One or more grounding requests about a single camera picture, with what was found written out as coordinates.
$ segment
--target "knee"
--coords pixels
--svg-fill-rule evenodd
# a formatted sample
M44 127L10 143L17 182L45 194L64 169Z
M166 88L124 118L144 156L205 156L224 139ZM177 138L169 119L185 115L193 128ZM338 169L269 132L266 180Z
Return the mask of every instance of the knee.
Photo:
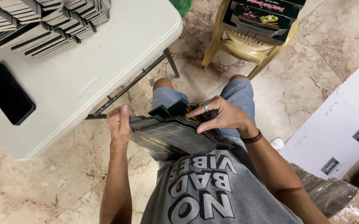
M160 87L167 87L173 89L173 85L171 84L171 81L167 78L161 78L156 80L153 84L153 91Z
M245 75L242 75L242 74L236 74L236 75L233 75L229 79L229 82L231 82L232 80L235 80L235 79L249 79L249 78L247 76L245 76Z

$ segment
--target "white folding table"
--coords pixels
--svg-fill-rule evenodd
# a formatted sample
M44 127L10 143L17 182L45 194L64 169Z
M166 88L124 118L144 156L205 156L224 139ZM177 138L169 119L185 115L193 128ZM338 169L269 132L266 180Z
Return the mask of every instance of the white folding table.
M43 60L1 48L0 62L37 107L19 126L0 109L0 140L8 154L39 156L160 53L155 65L166 56L173 63L167 47L181 32L182 19L168 0L113 0L110 21L66 52Z

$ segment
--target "hand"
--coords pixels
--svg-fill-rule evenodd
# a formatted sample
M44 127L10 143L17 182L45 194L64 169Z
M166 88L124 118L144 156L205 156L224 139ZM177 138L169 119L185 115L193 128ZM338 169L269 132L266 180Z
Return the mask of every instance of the hand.
M207 103L210 114L216 113L217 116L212 120L201 123L197 128L197 133L213 128L236 128L242 138L253 138L258 135L258 129L250 117L221 96L215 96L203 103ZM204 113L203 103L195 110L187 113L185 117L192 118Z
M135 116L135 114L128 105L122 105L107 113L113 145L123 146L131 139L130 116Z

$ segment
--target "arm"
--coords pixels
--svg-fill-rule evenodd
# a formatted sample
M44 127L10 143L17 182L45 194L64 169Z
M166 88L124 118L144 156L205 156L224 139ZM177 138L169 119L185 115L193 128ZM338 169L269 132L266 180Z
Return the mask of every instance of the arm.
M220 96L205 101L210 113L216 118L199 125L201 133L212 128L236 128L242 138L254 138L258 129L242 110L227 102ZM186 117L194 117L204 112L199 107ZM312 203L296 173L287 161L263 137L261 140L246 145L250 160L256 168L259 178L268 191L280 202L299 216L305 224L330 224L329 220Z
M112 142L110 143L109 167L103 189L99 223L131 223L132 200L128 181L127 145L132 136L127 105L107 114Z

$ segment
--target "blue denim shorts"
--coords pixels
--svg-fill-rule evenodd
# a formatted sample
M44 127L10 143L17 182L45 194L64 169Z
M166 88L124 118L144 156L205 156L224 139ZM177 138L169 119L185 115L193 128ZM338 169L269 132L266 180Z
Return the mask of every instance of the blue denim shorts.
M253 101L253 88L252 84L248 79L234 79L228 83L222 90L220 96L226 99L231 104L237 106L243 112L245 112L254 123L254 101ZM153 91L152 98L152 109L164 105L169 107L171 104L175 103L177 100L184 98L188 100L187 96L183 93L180 93L174 89L167 87L160 87ZM233 137L240 138L238 131L236 129L220 129L221 135L229 135Z

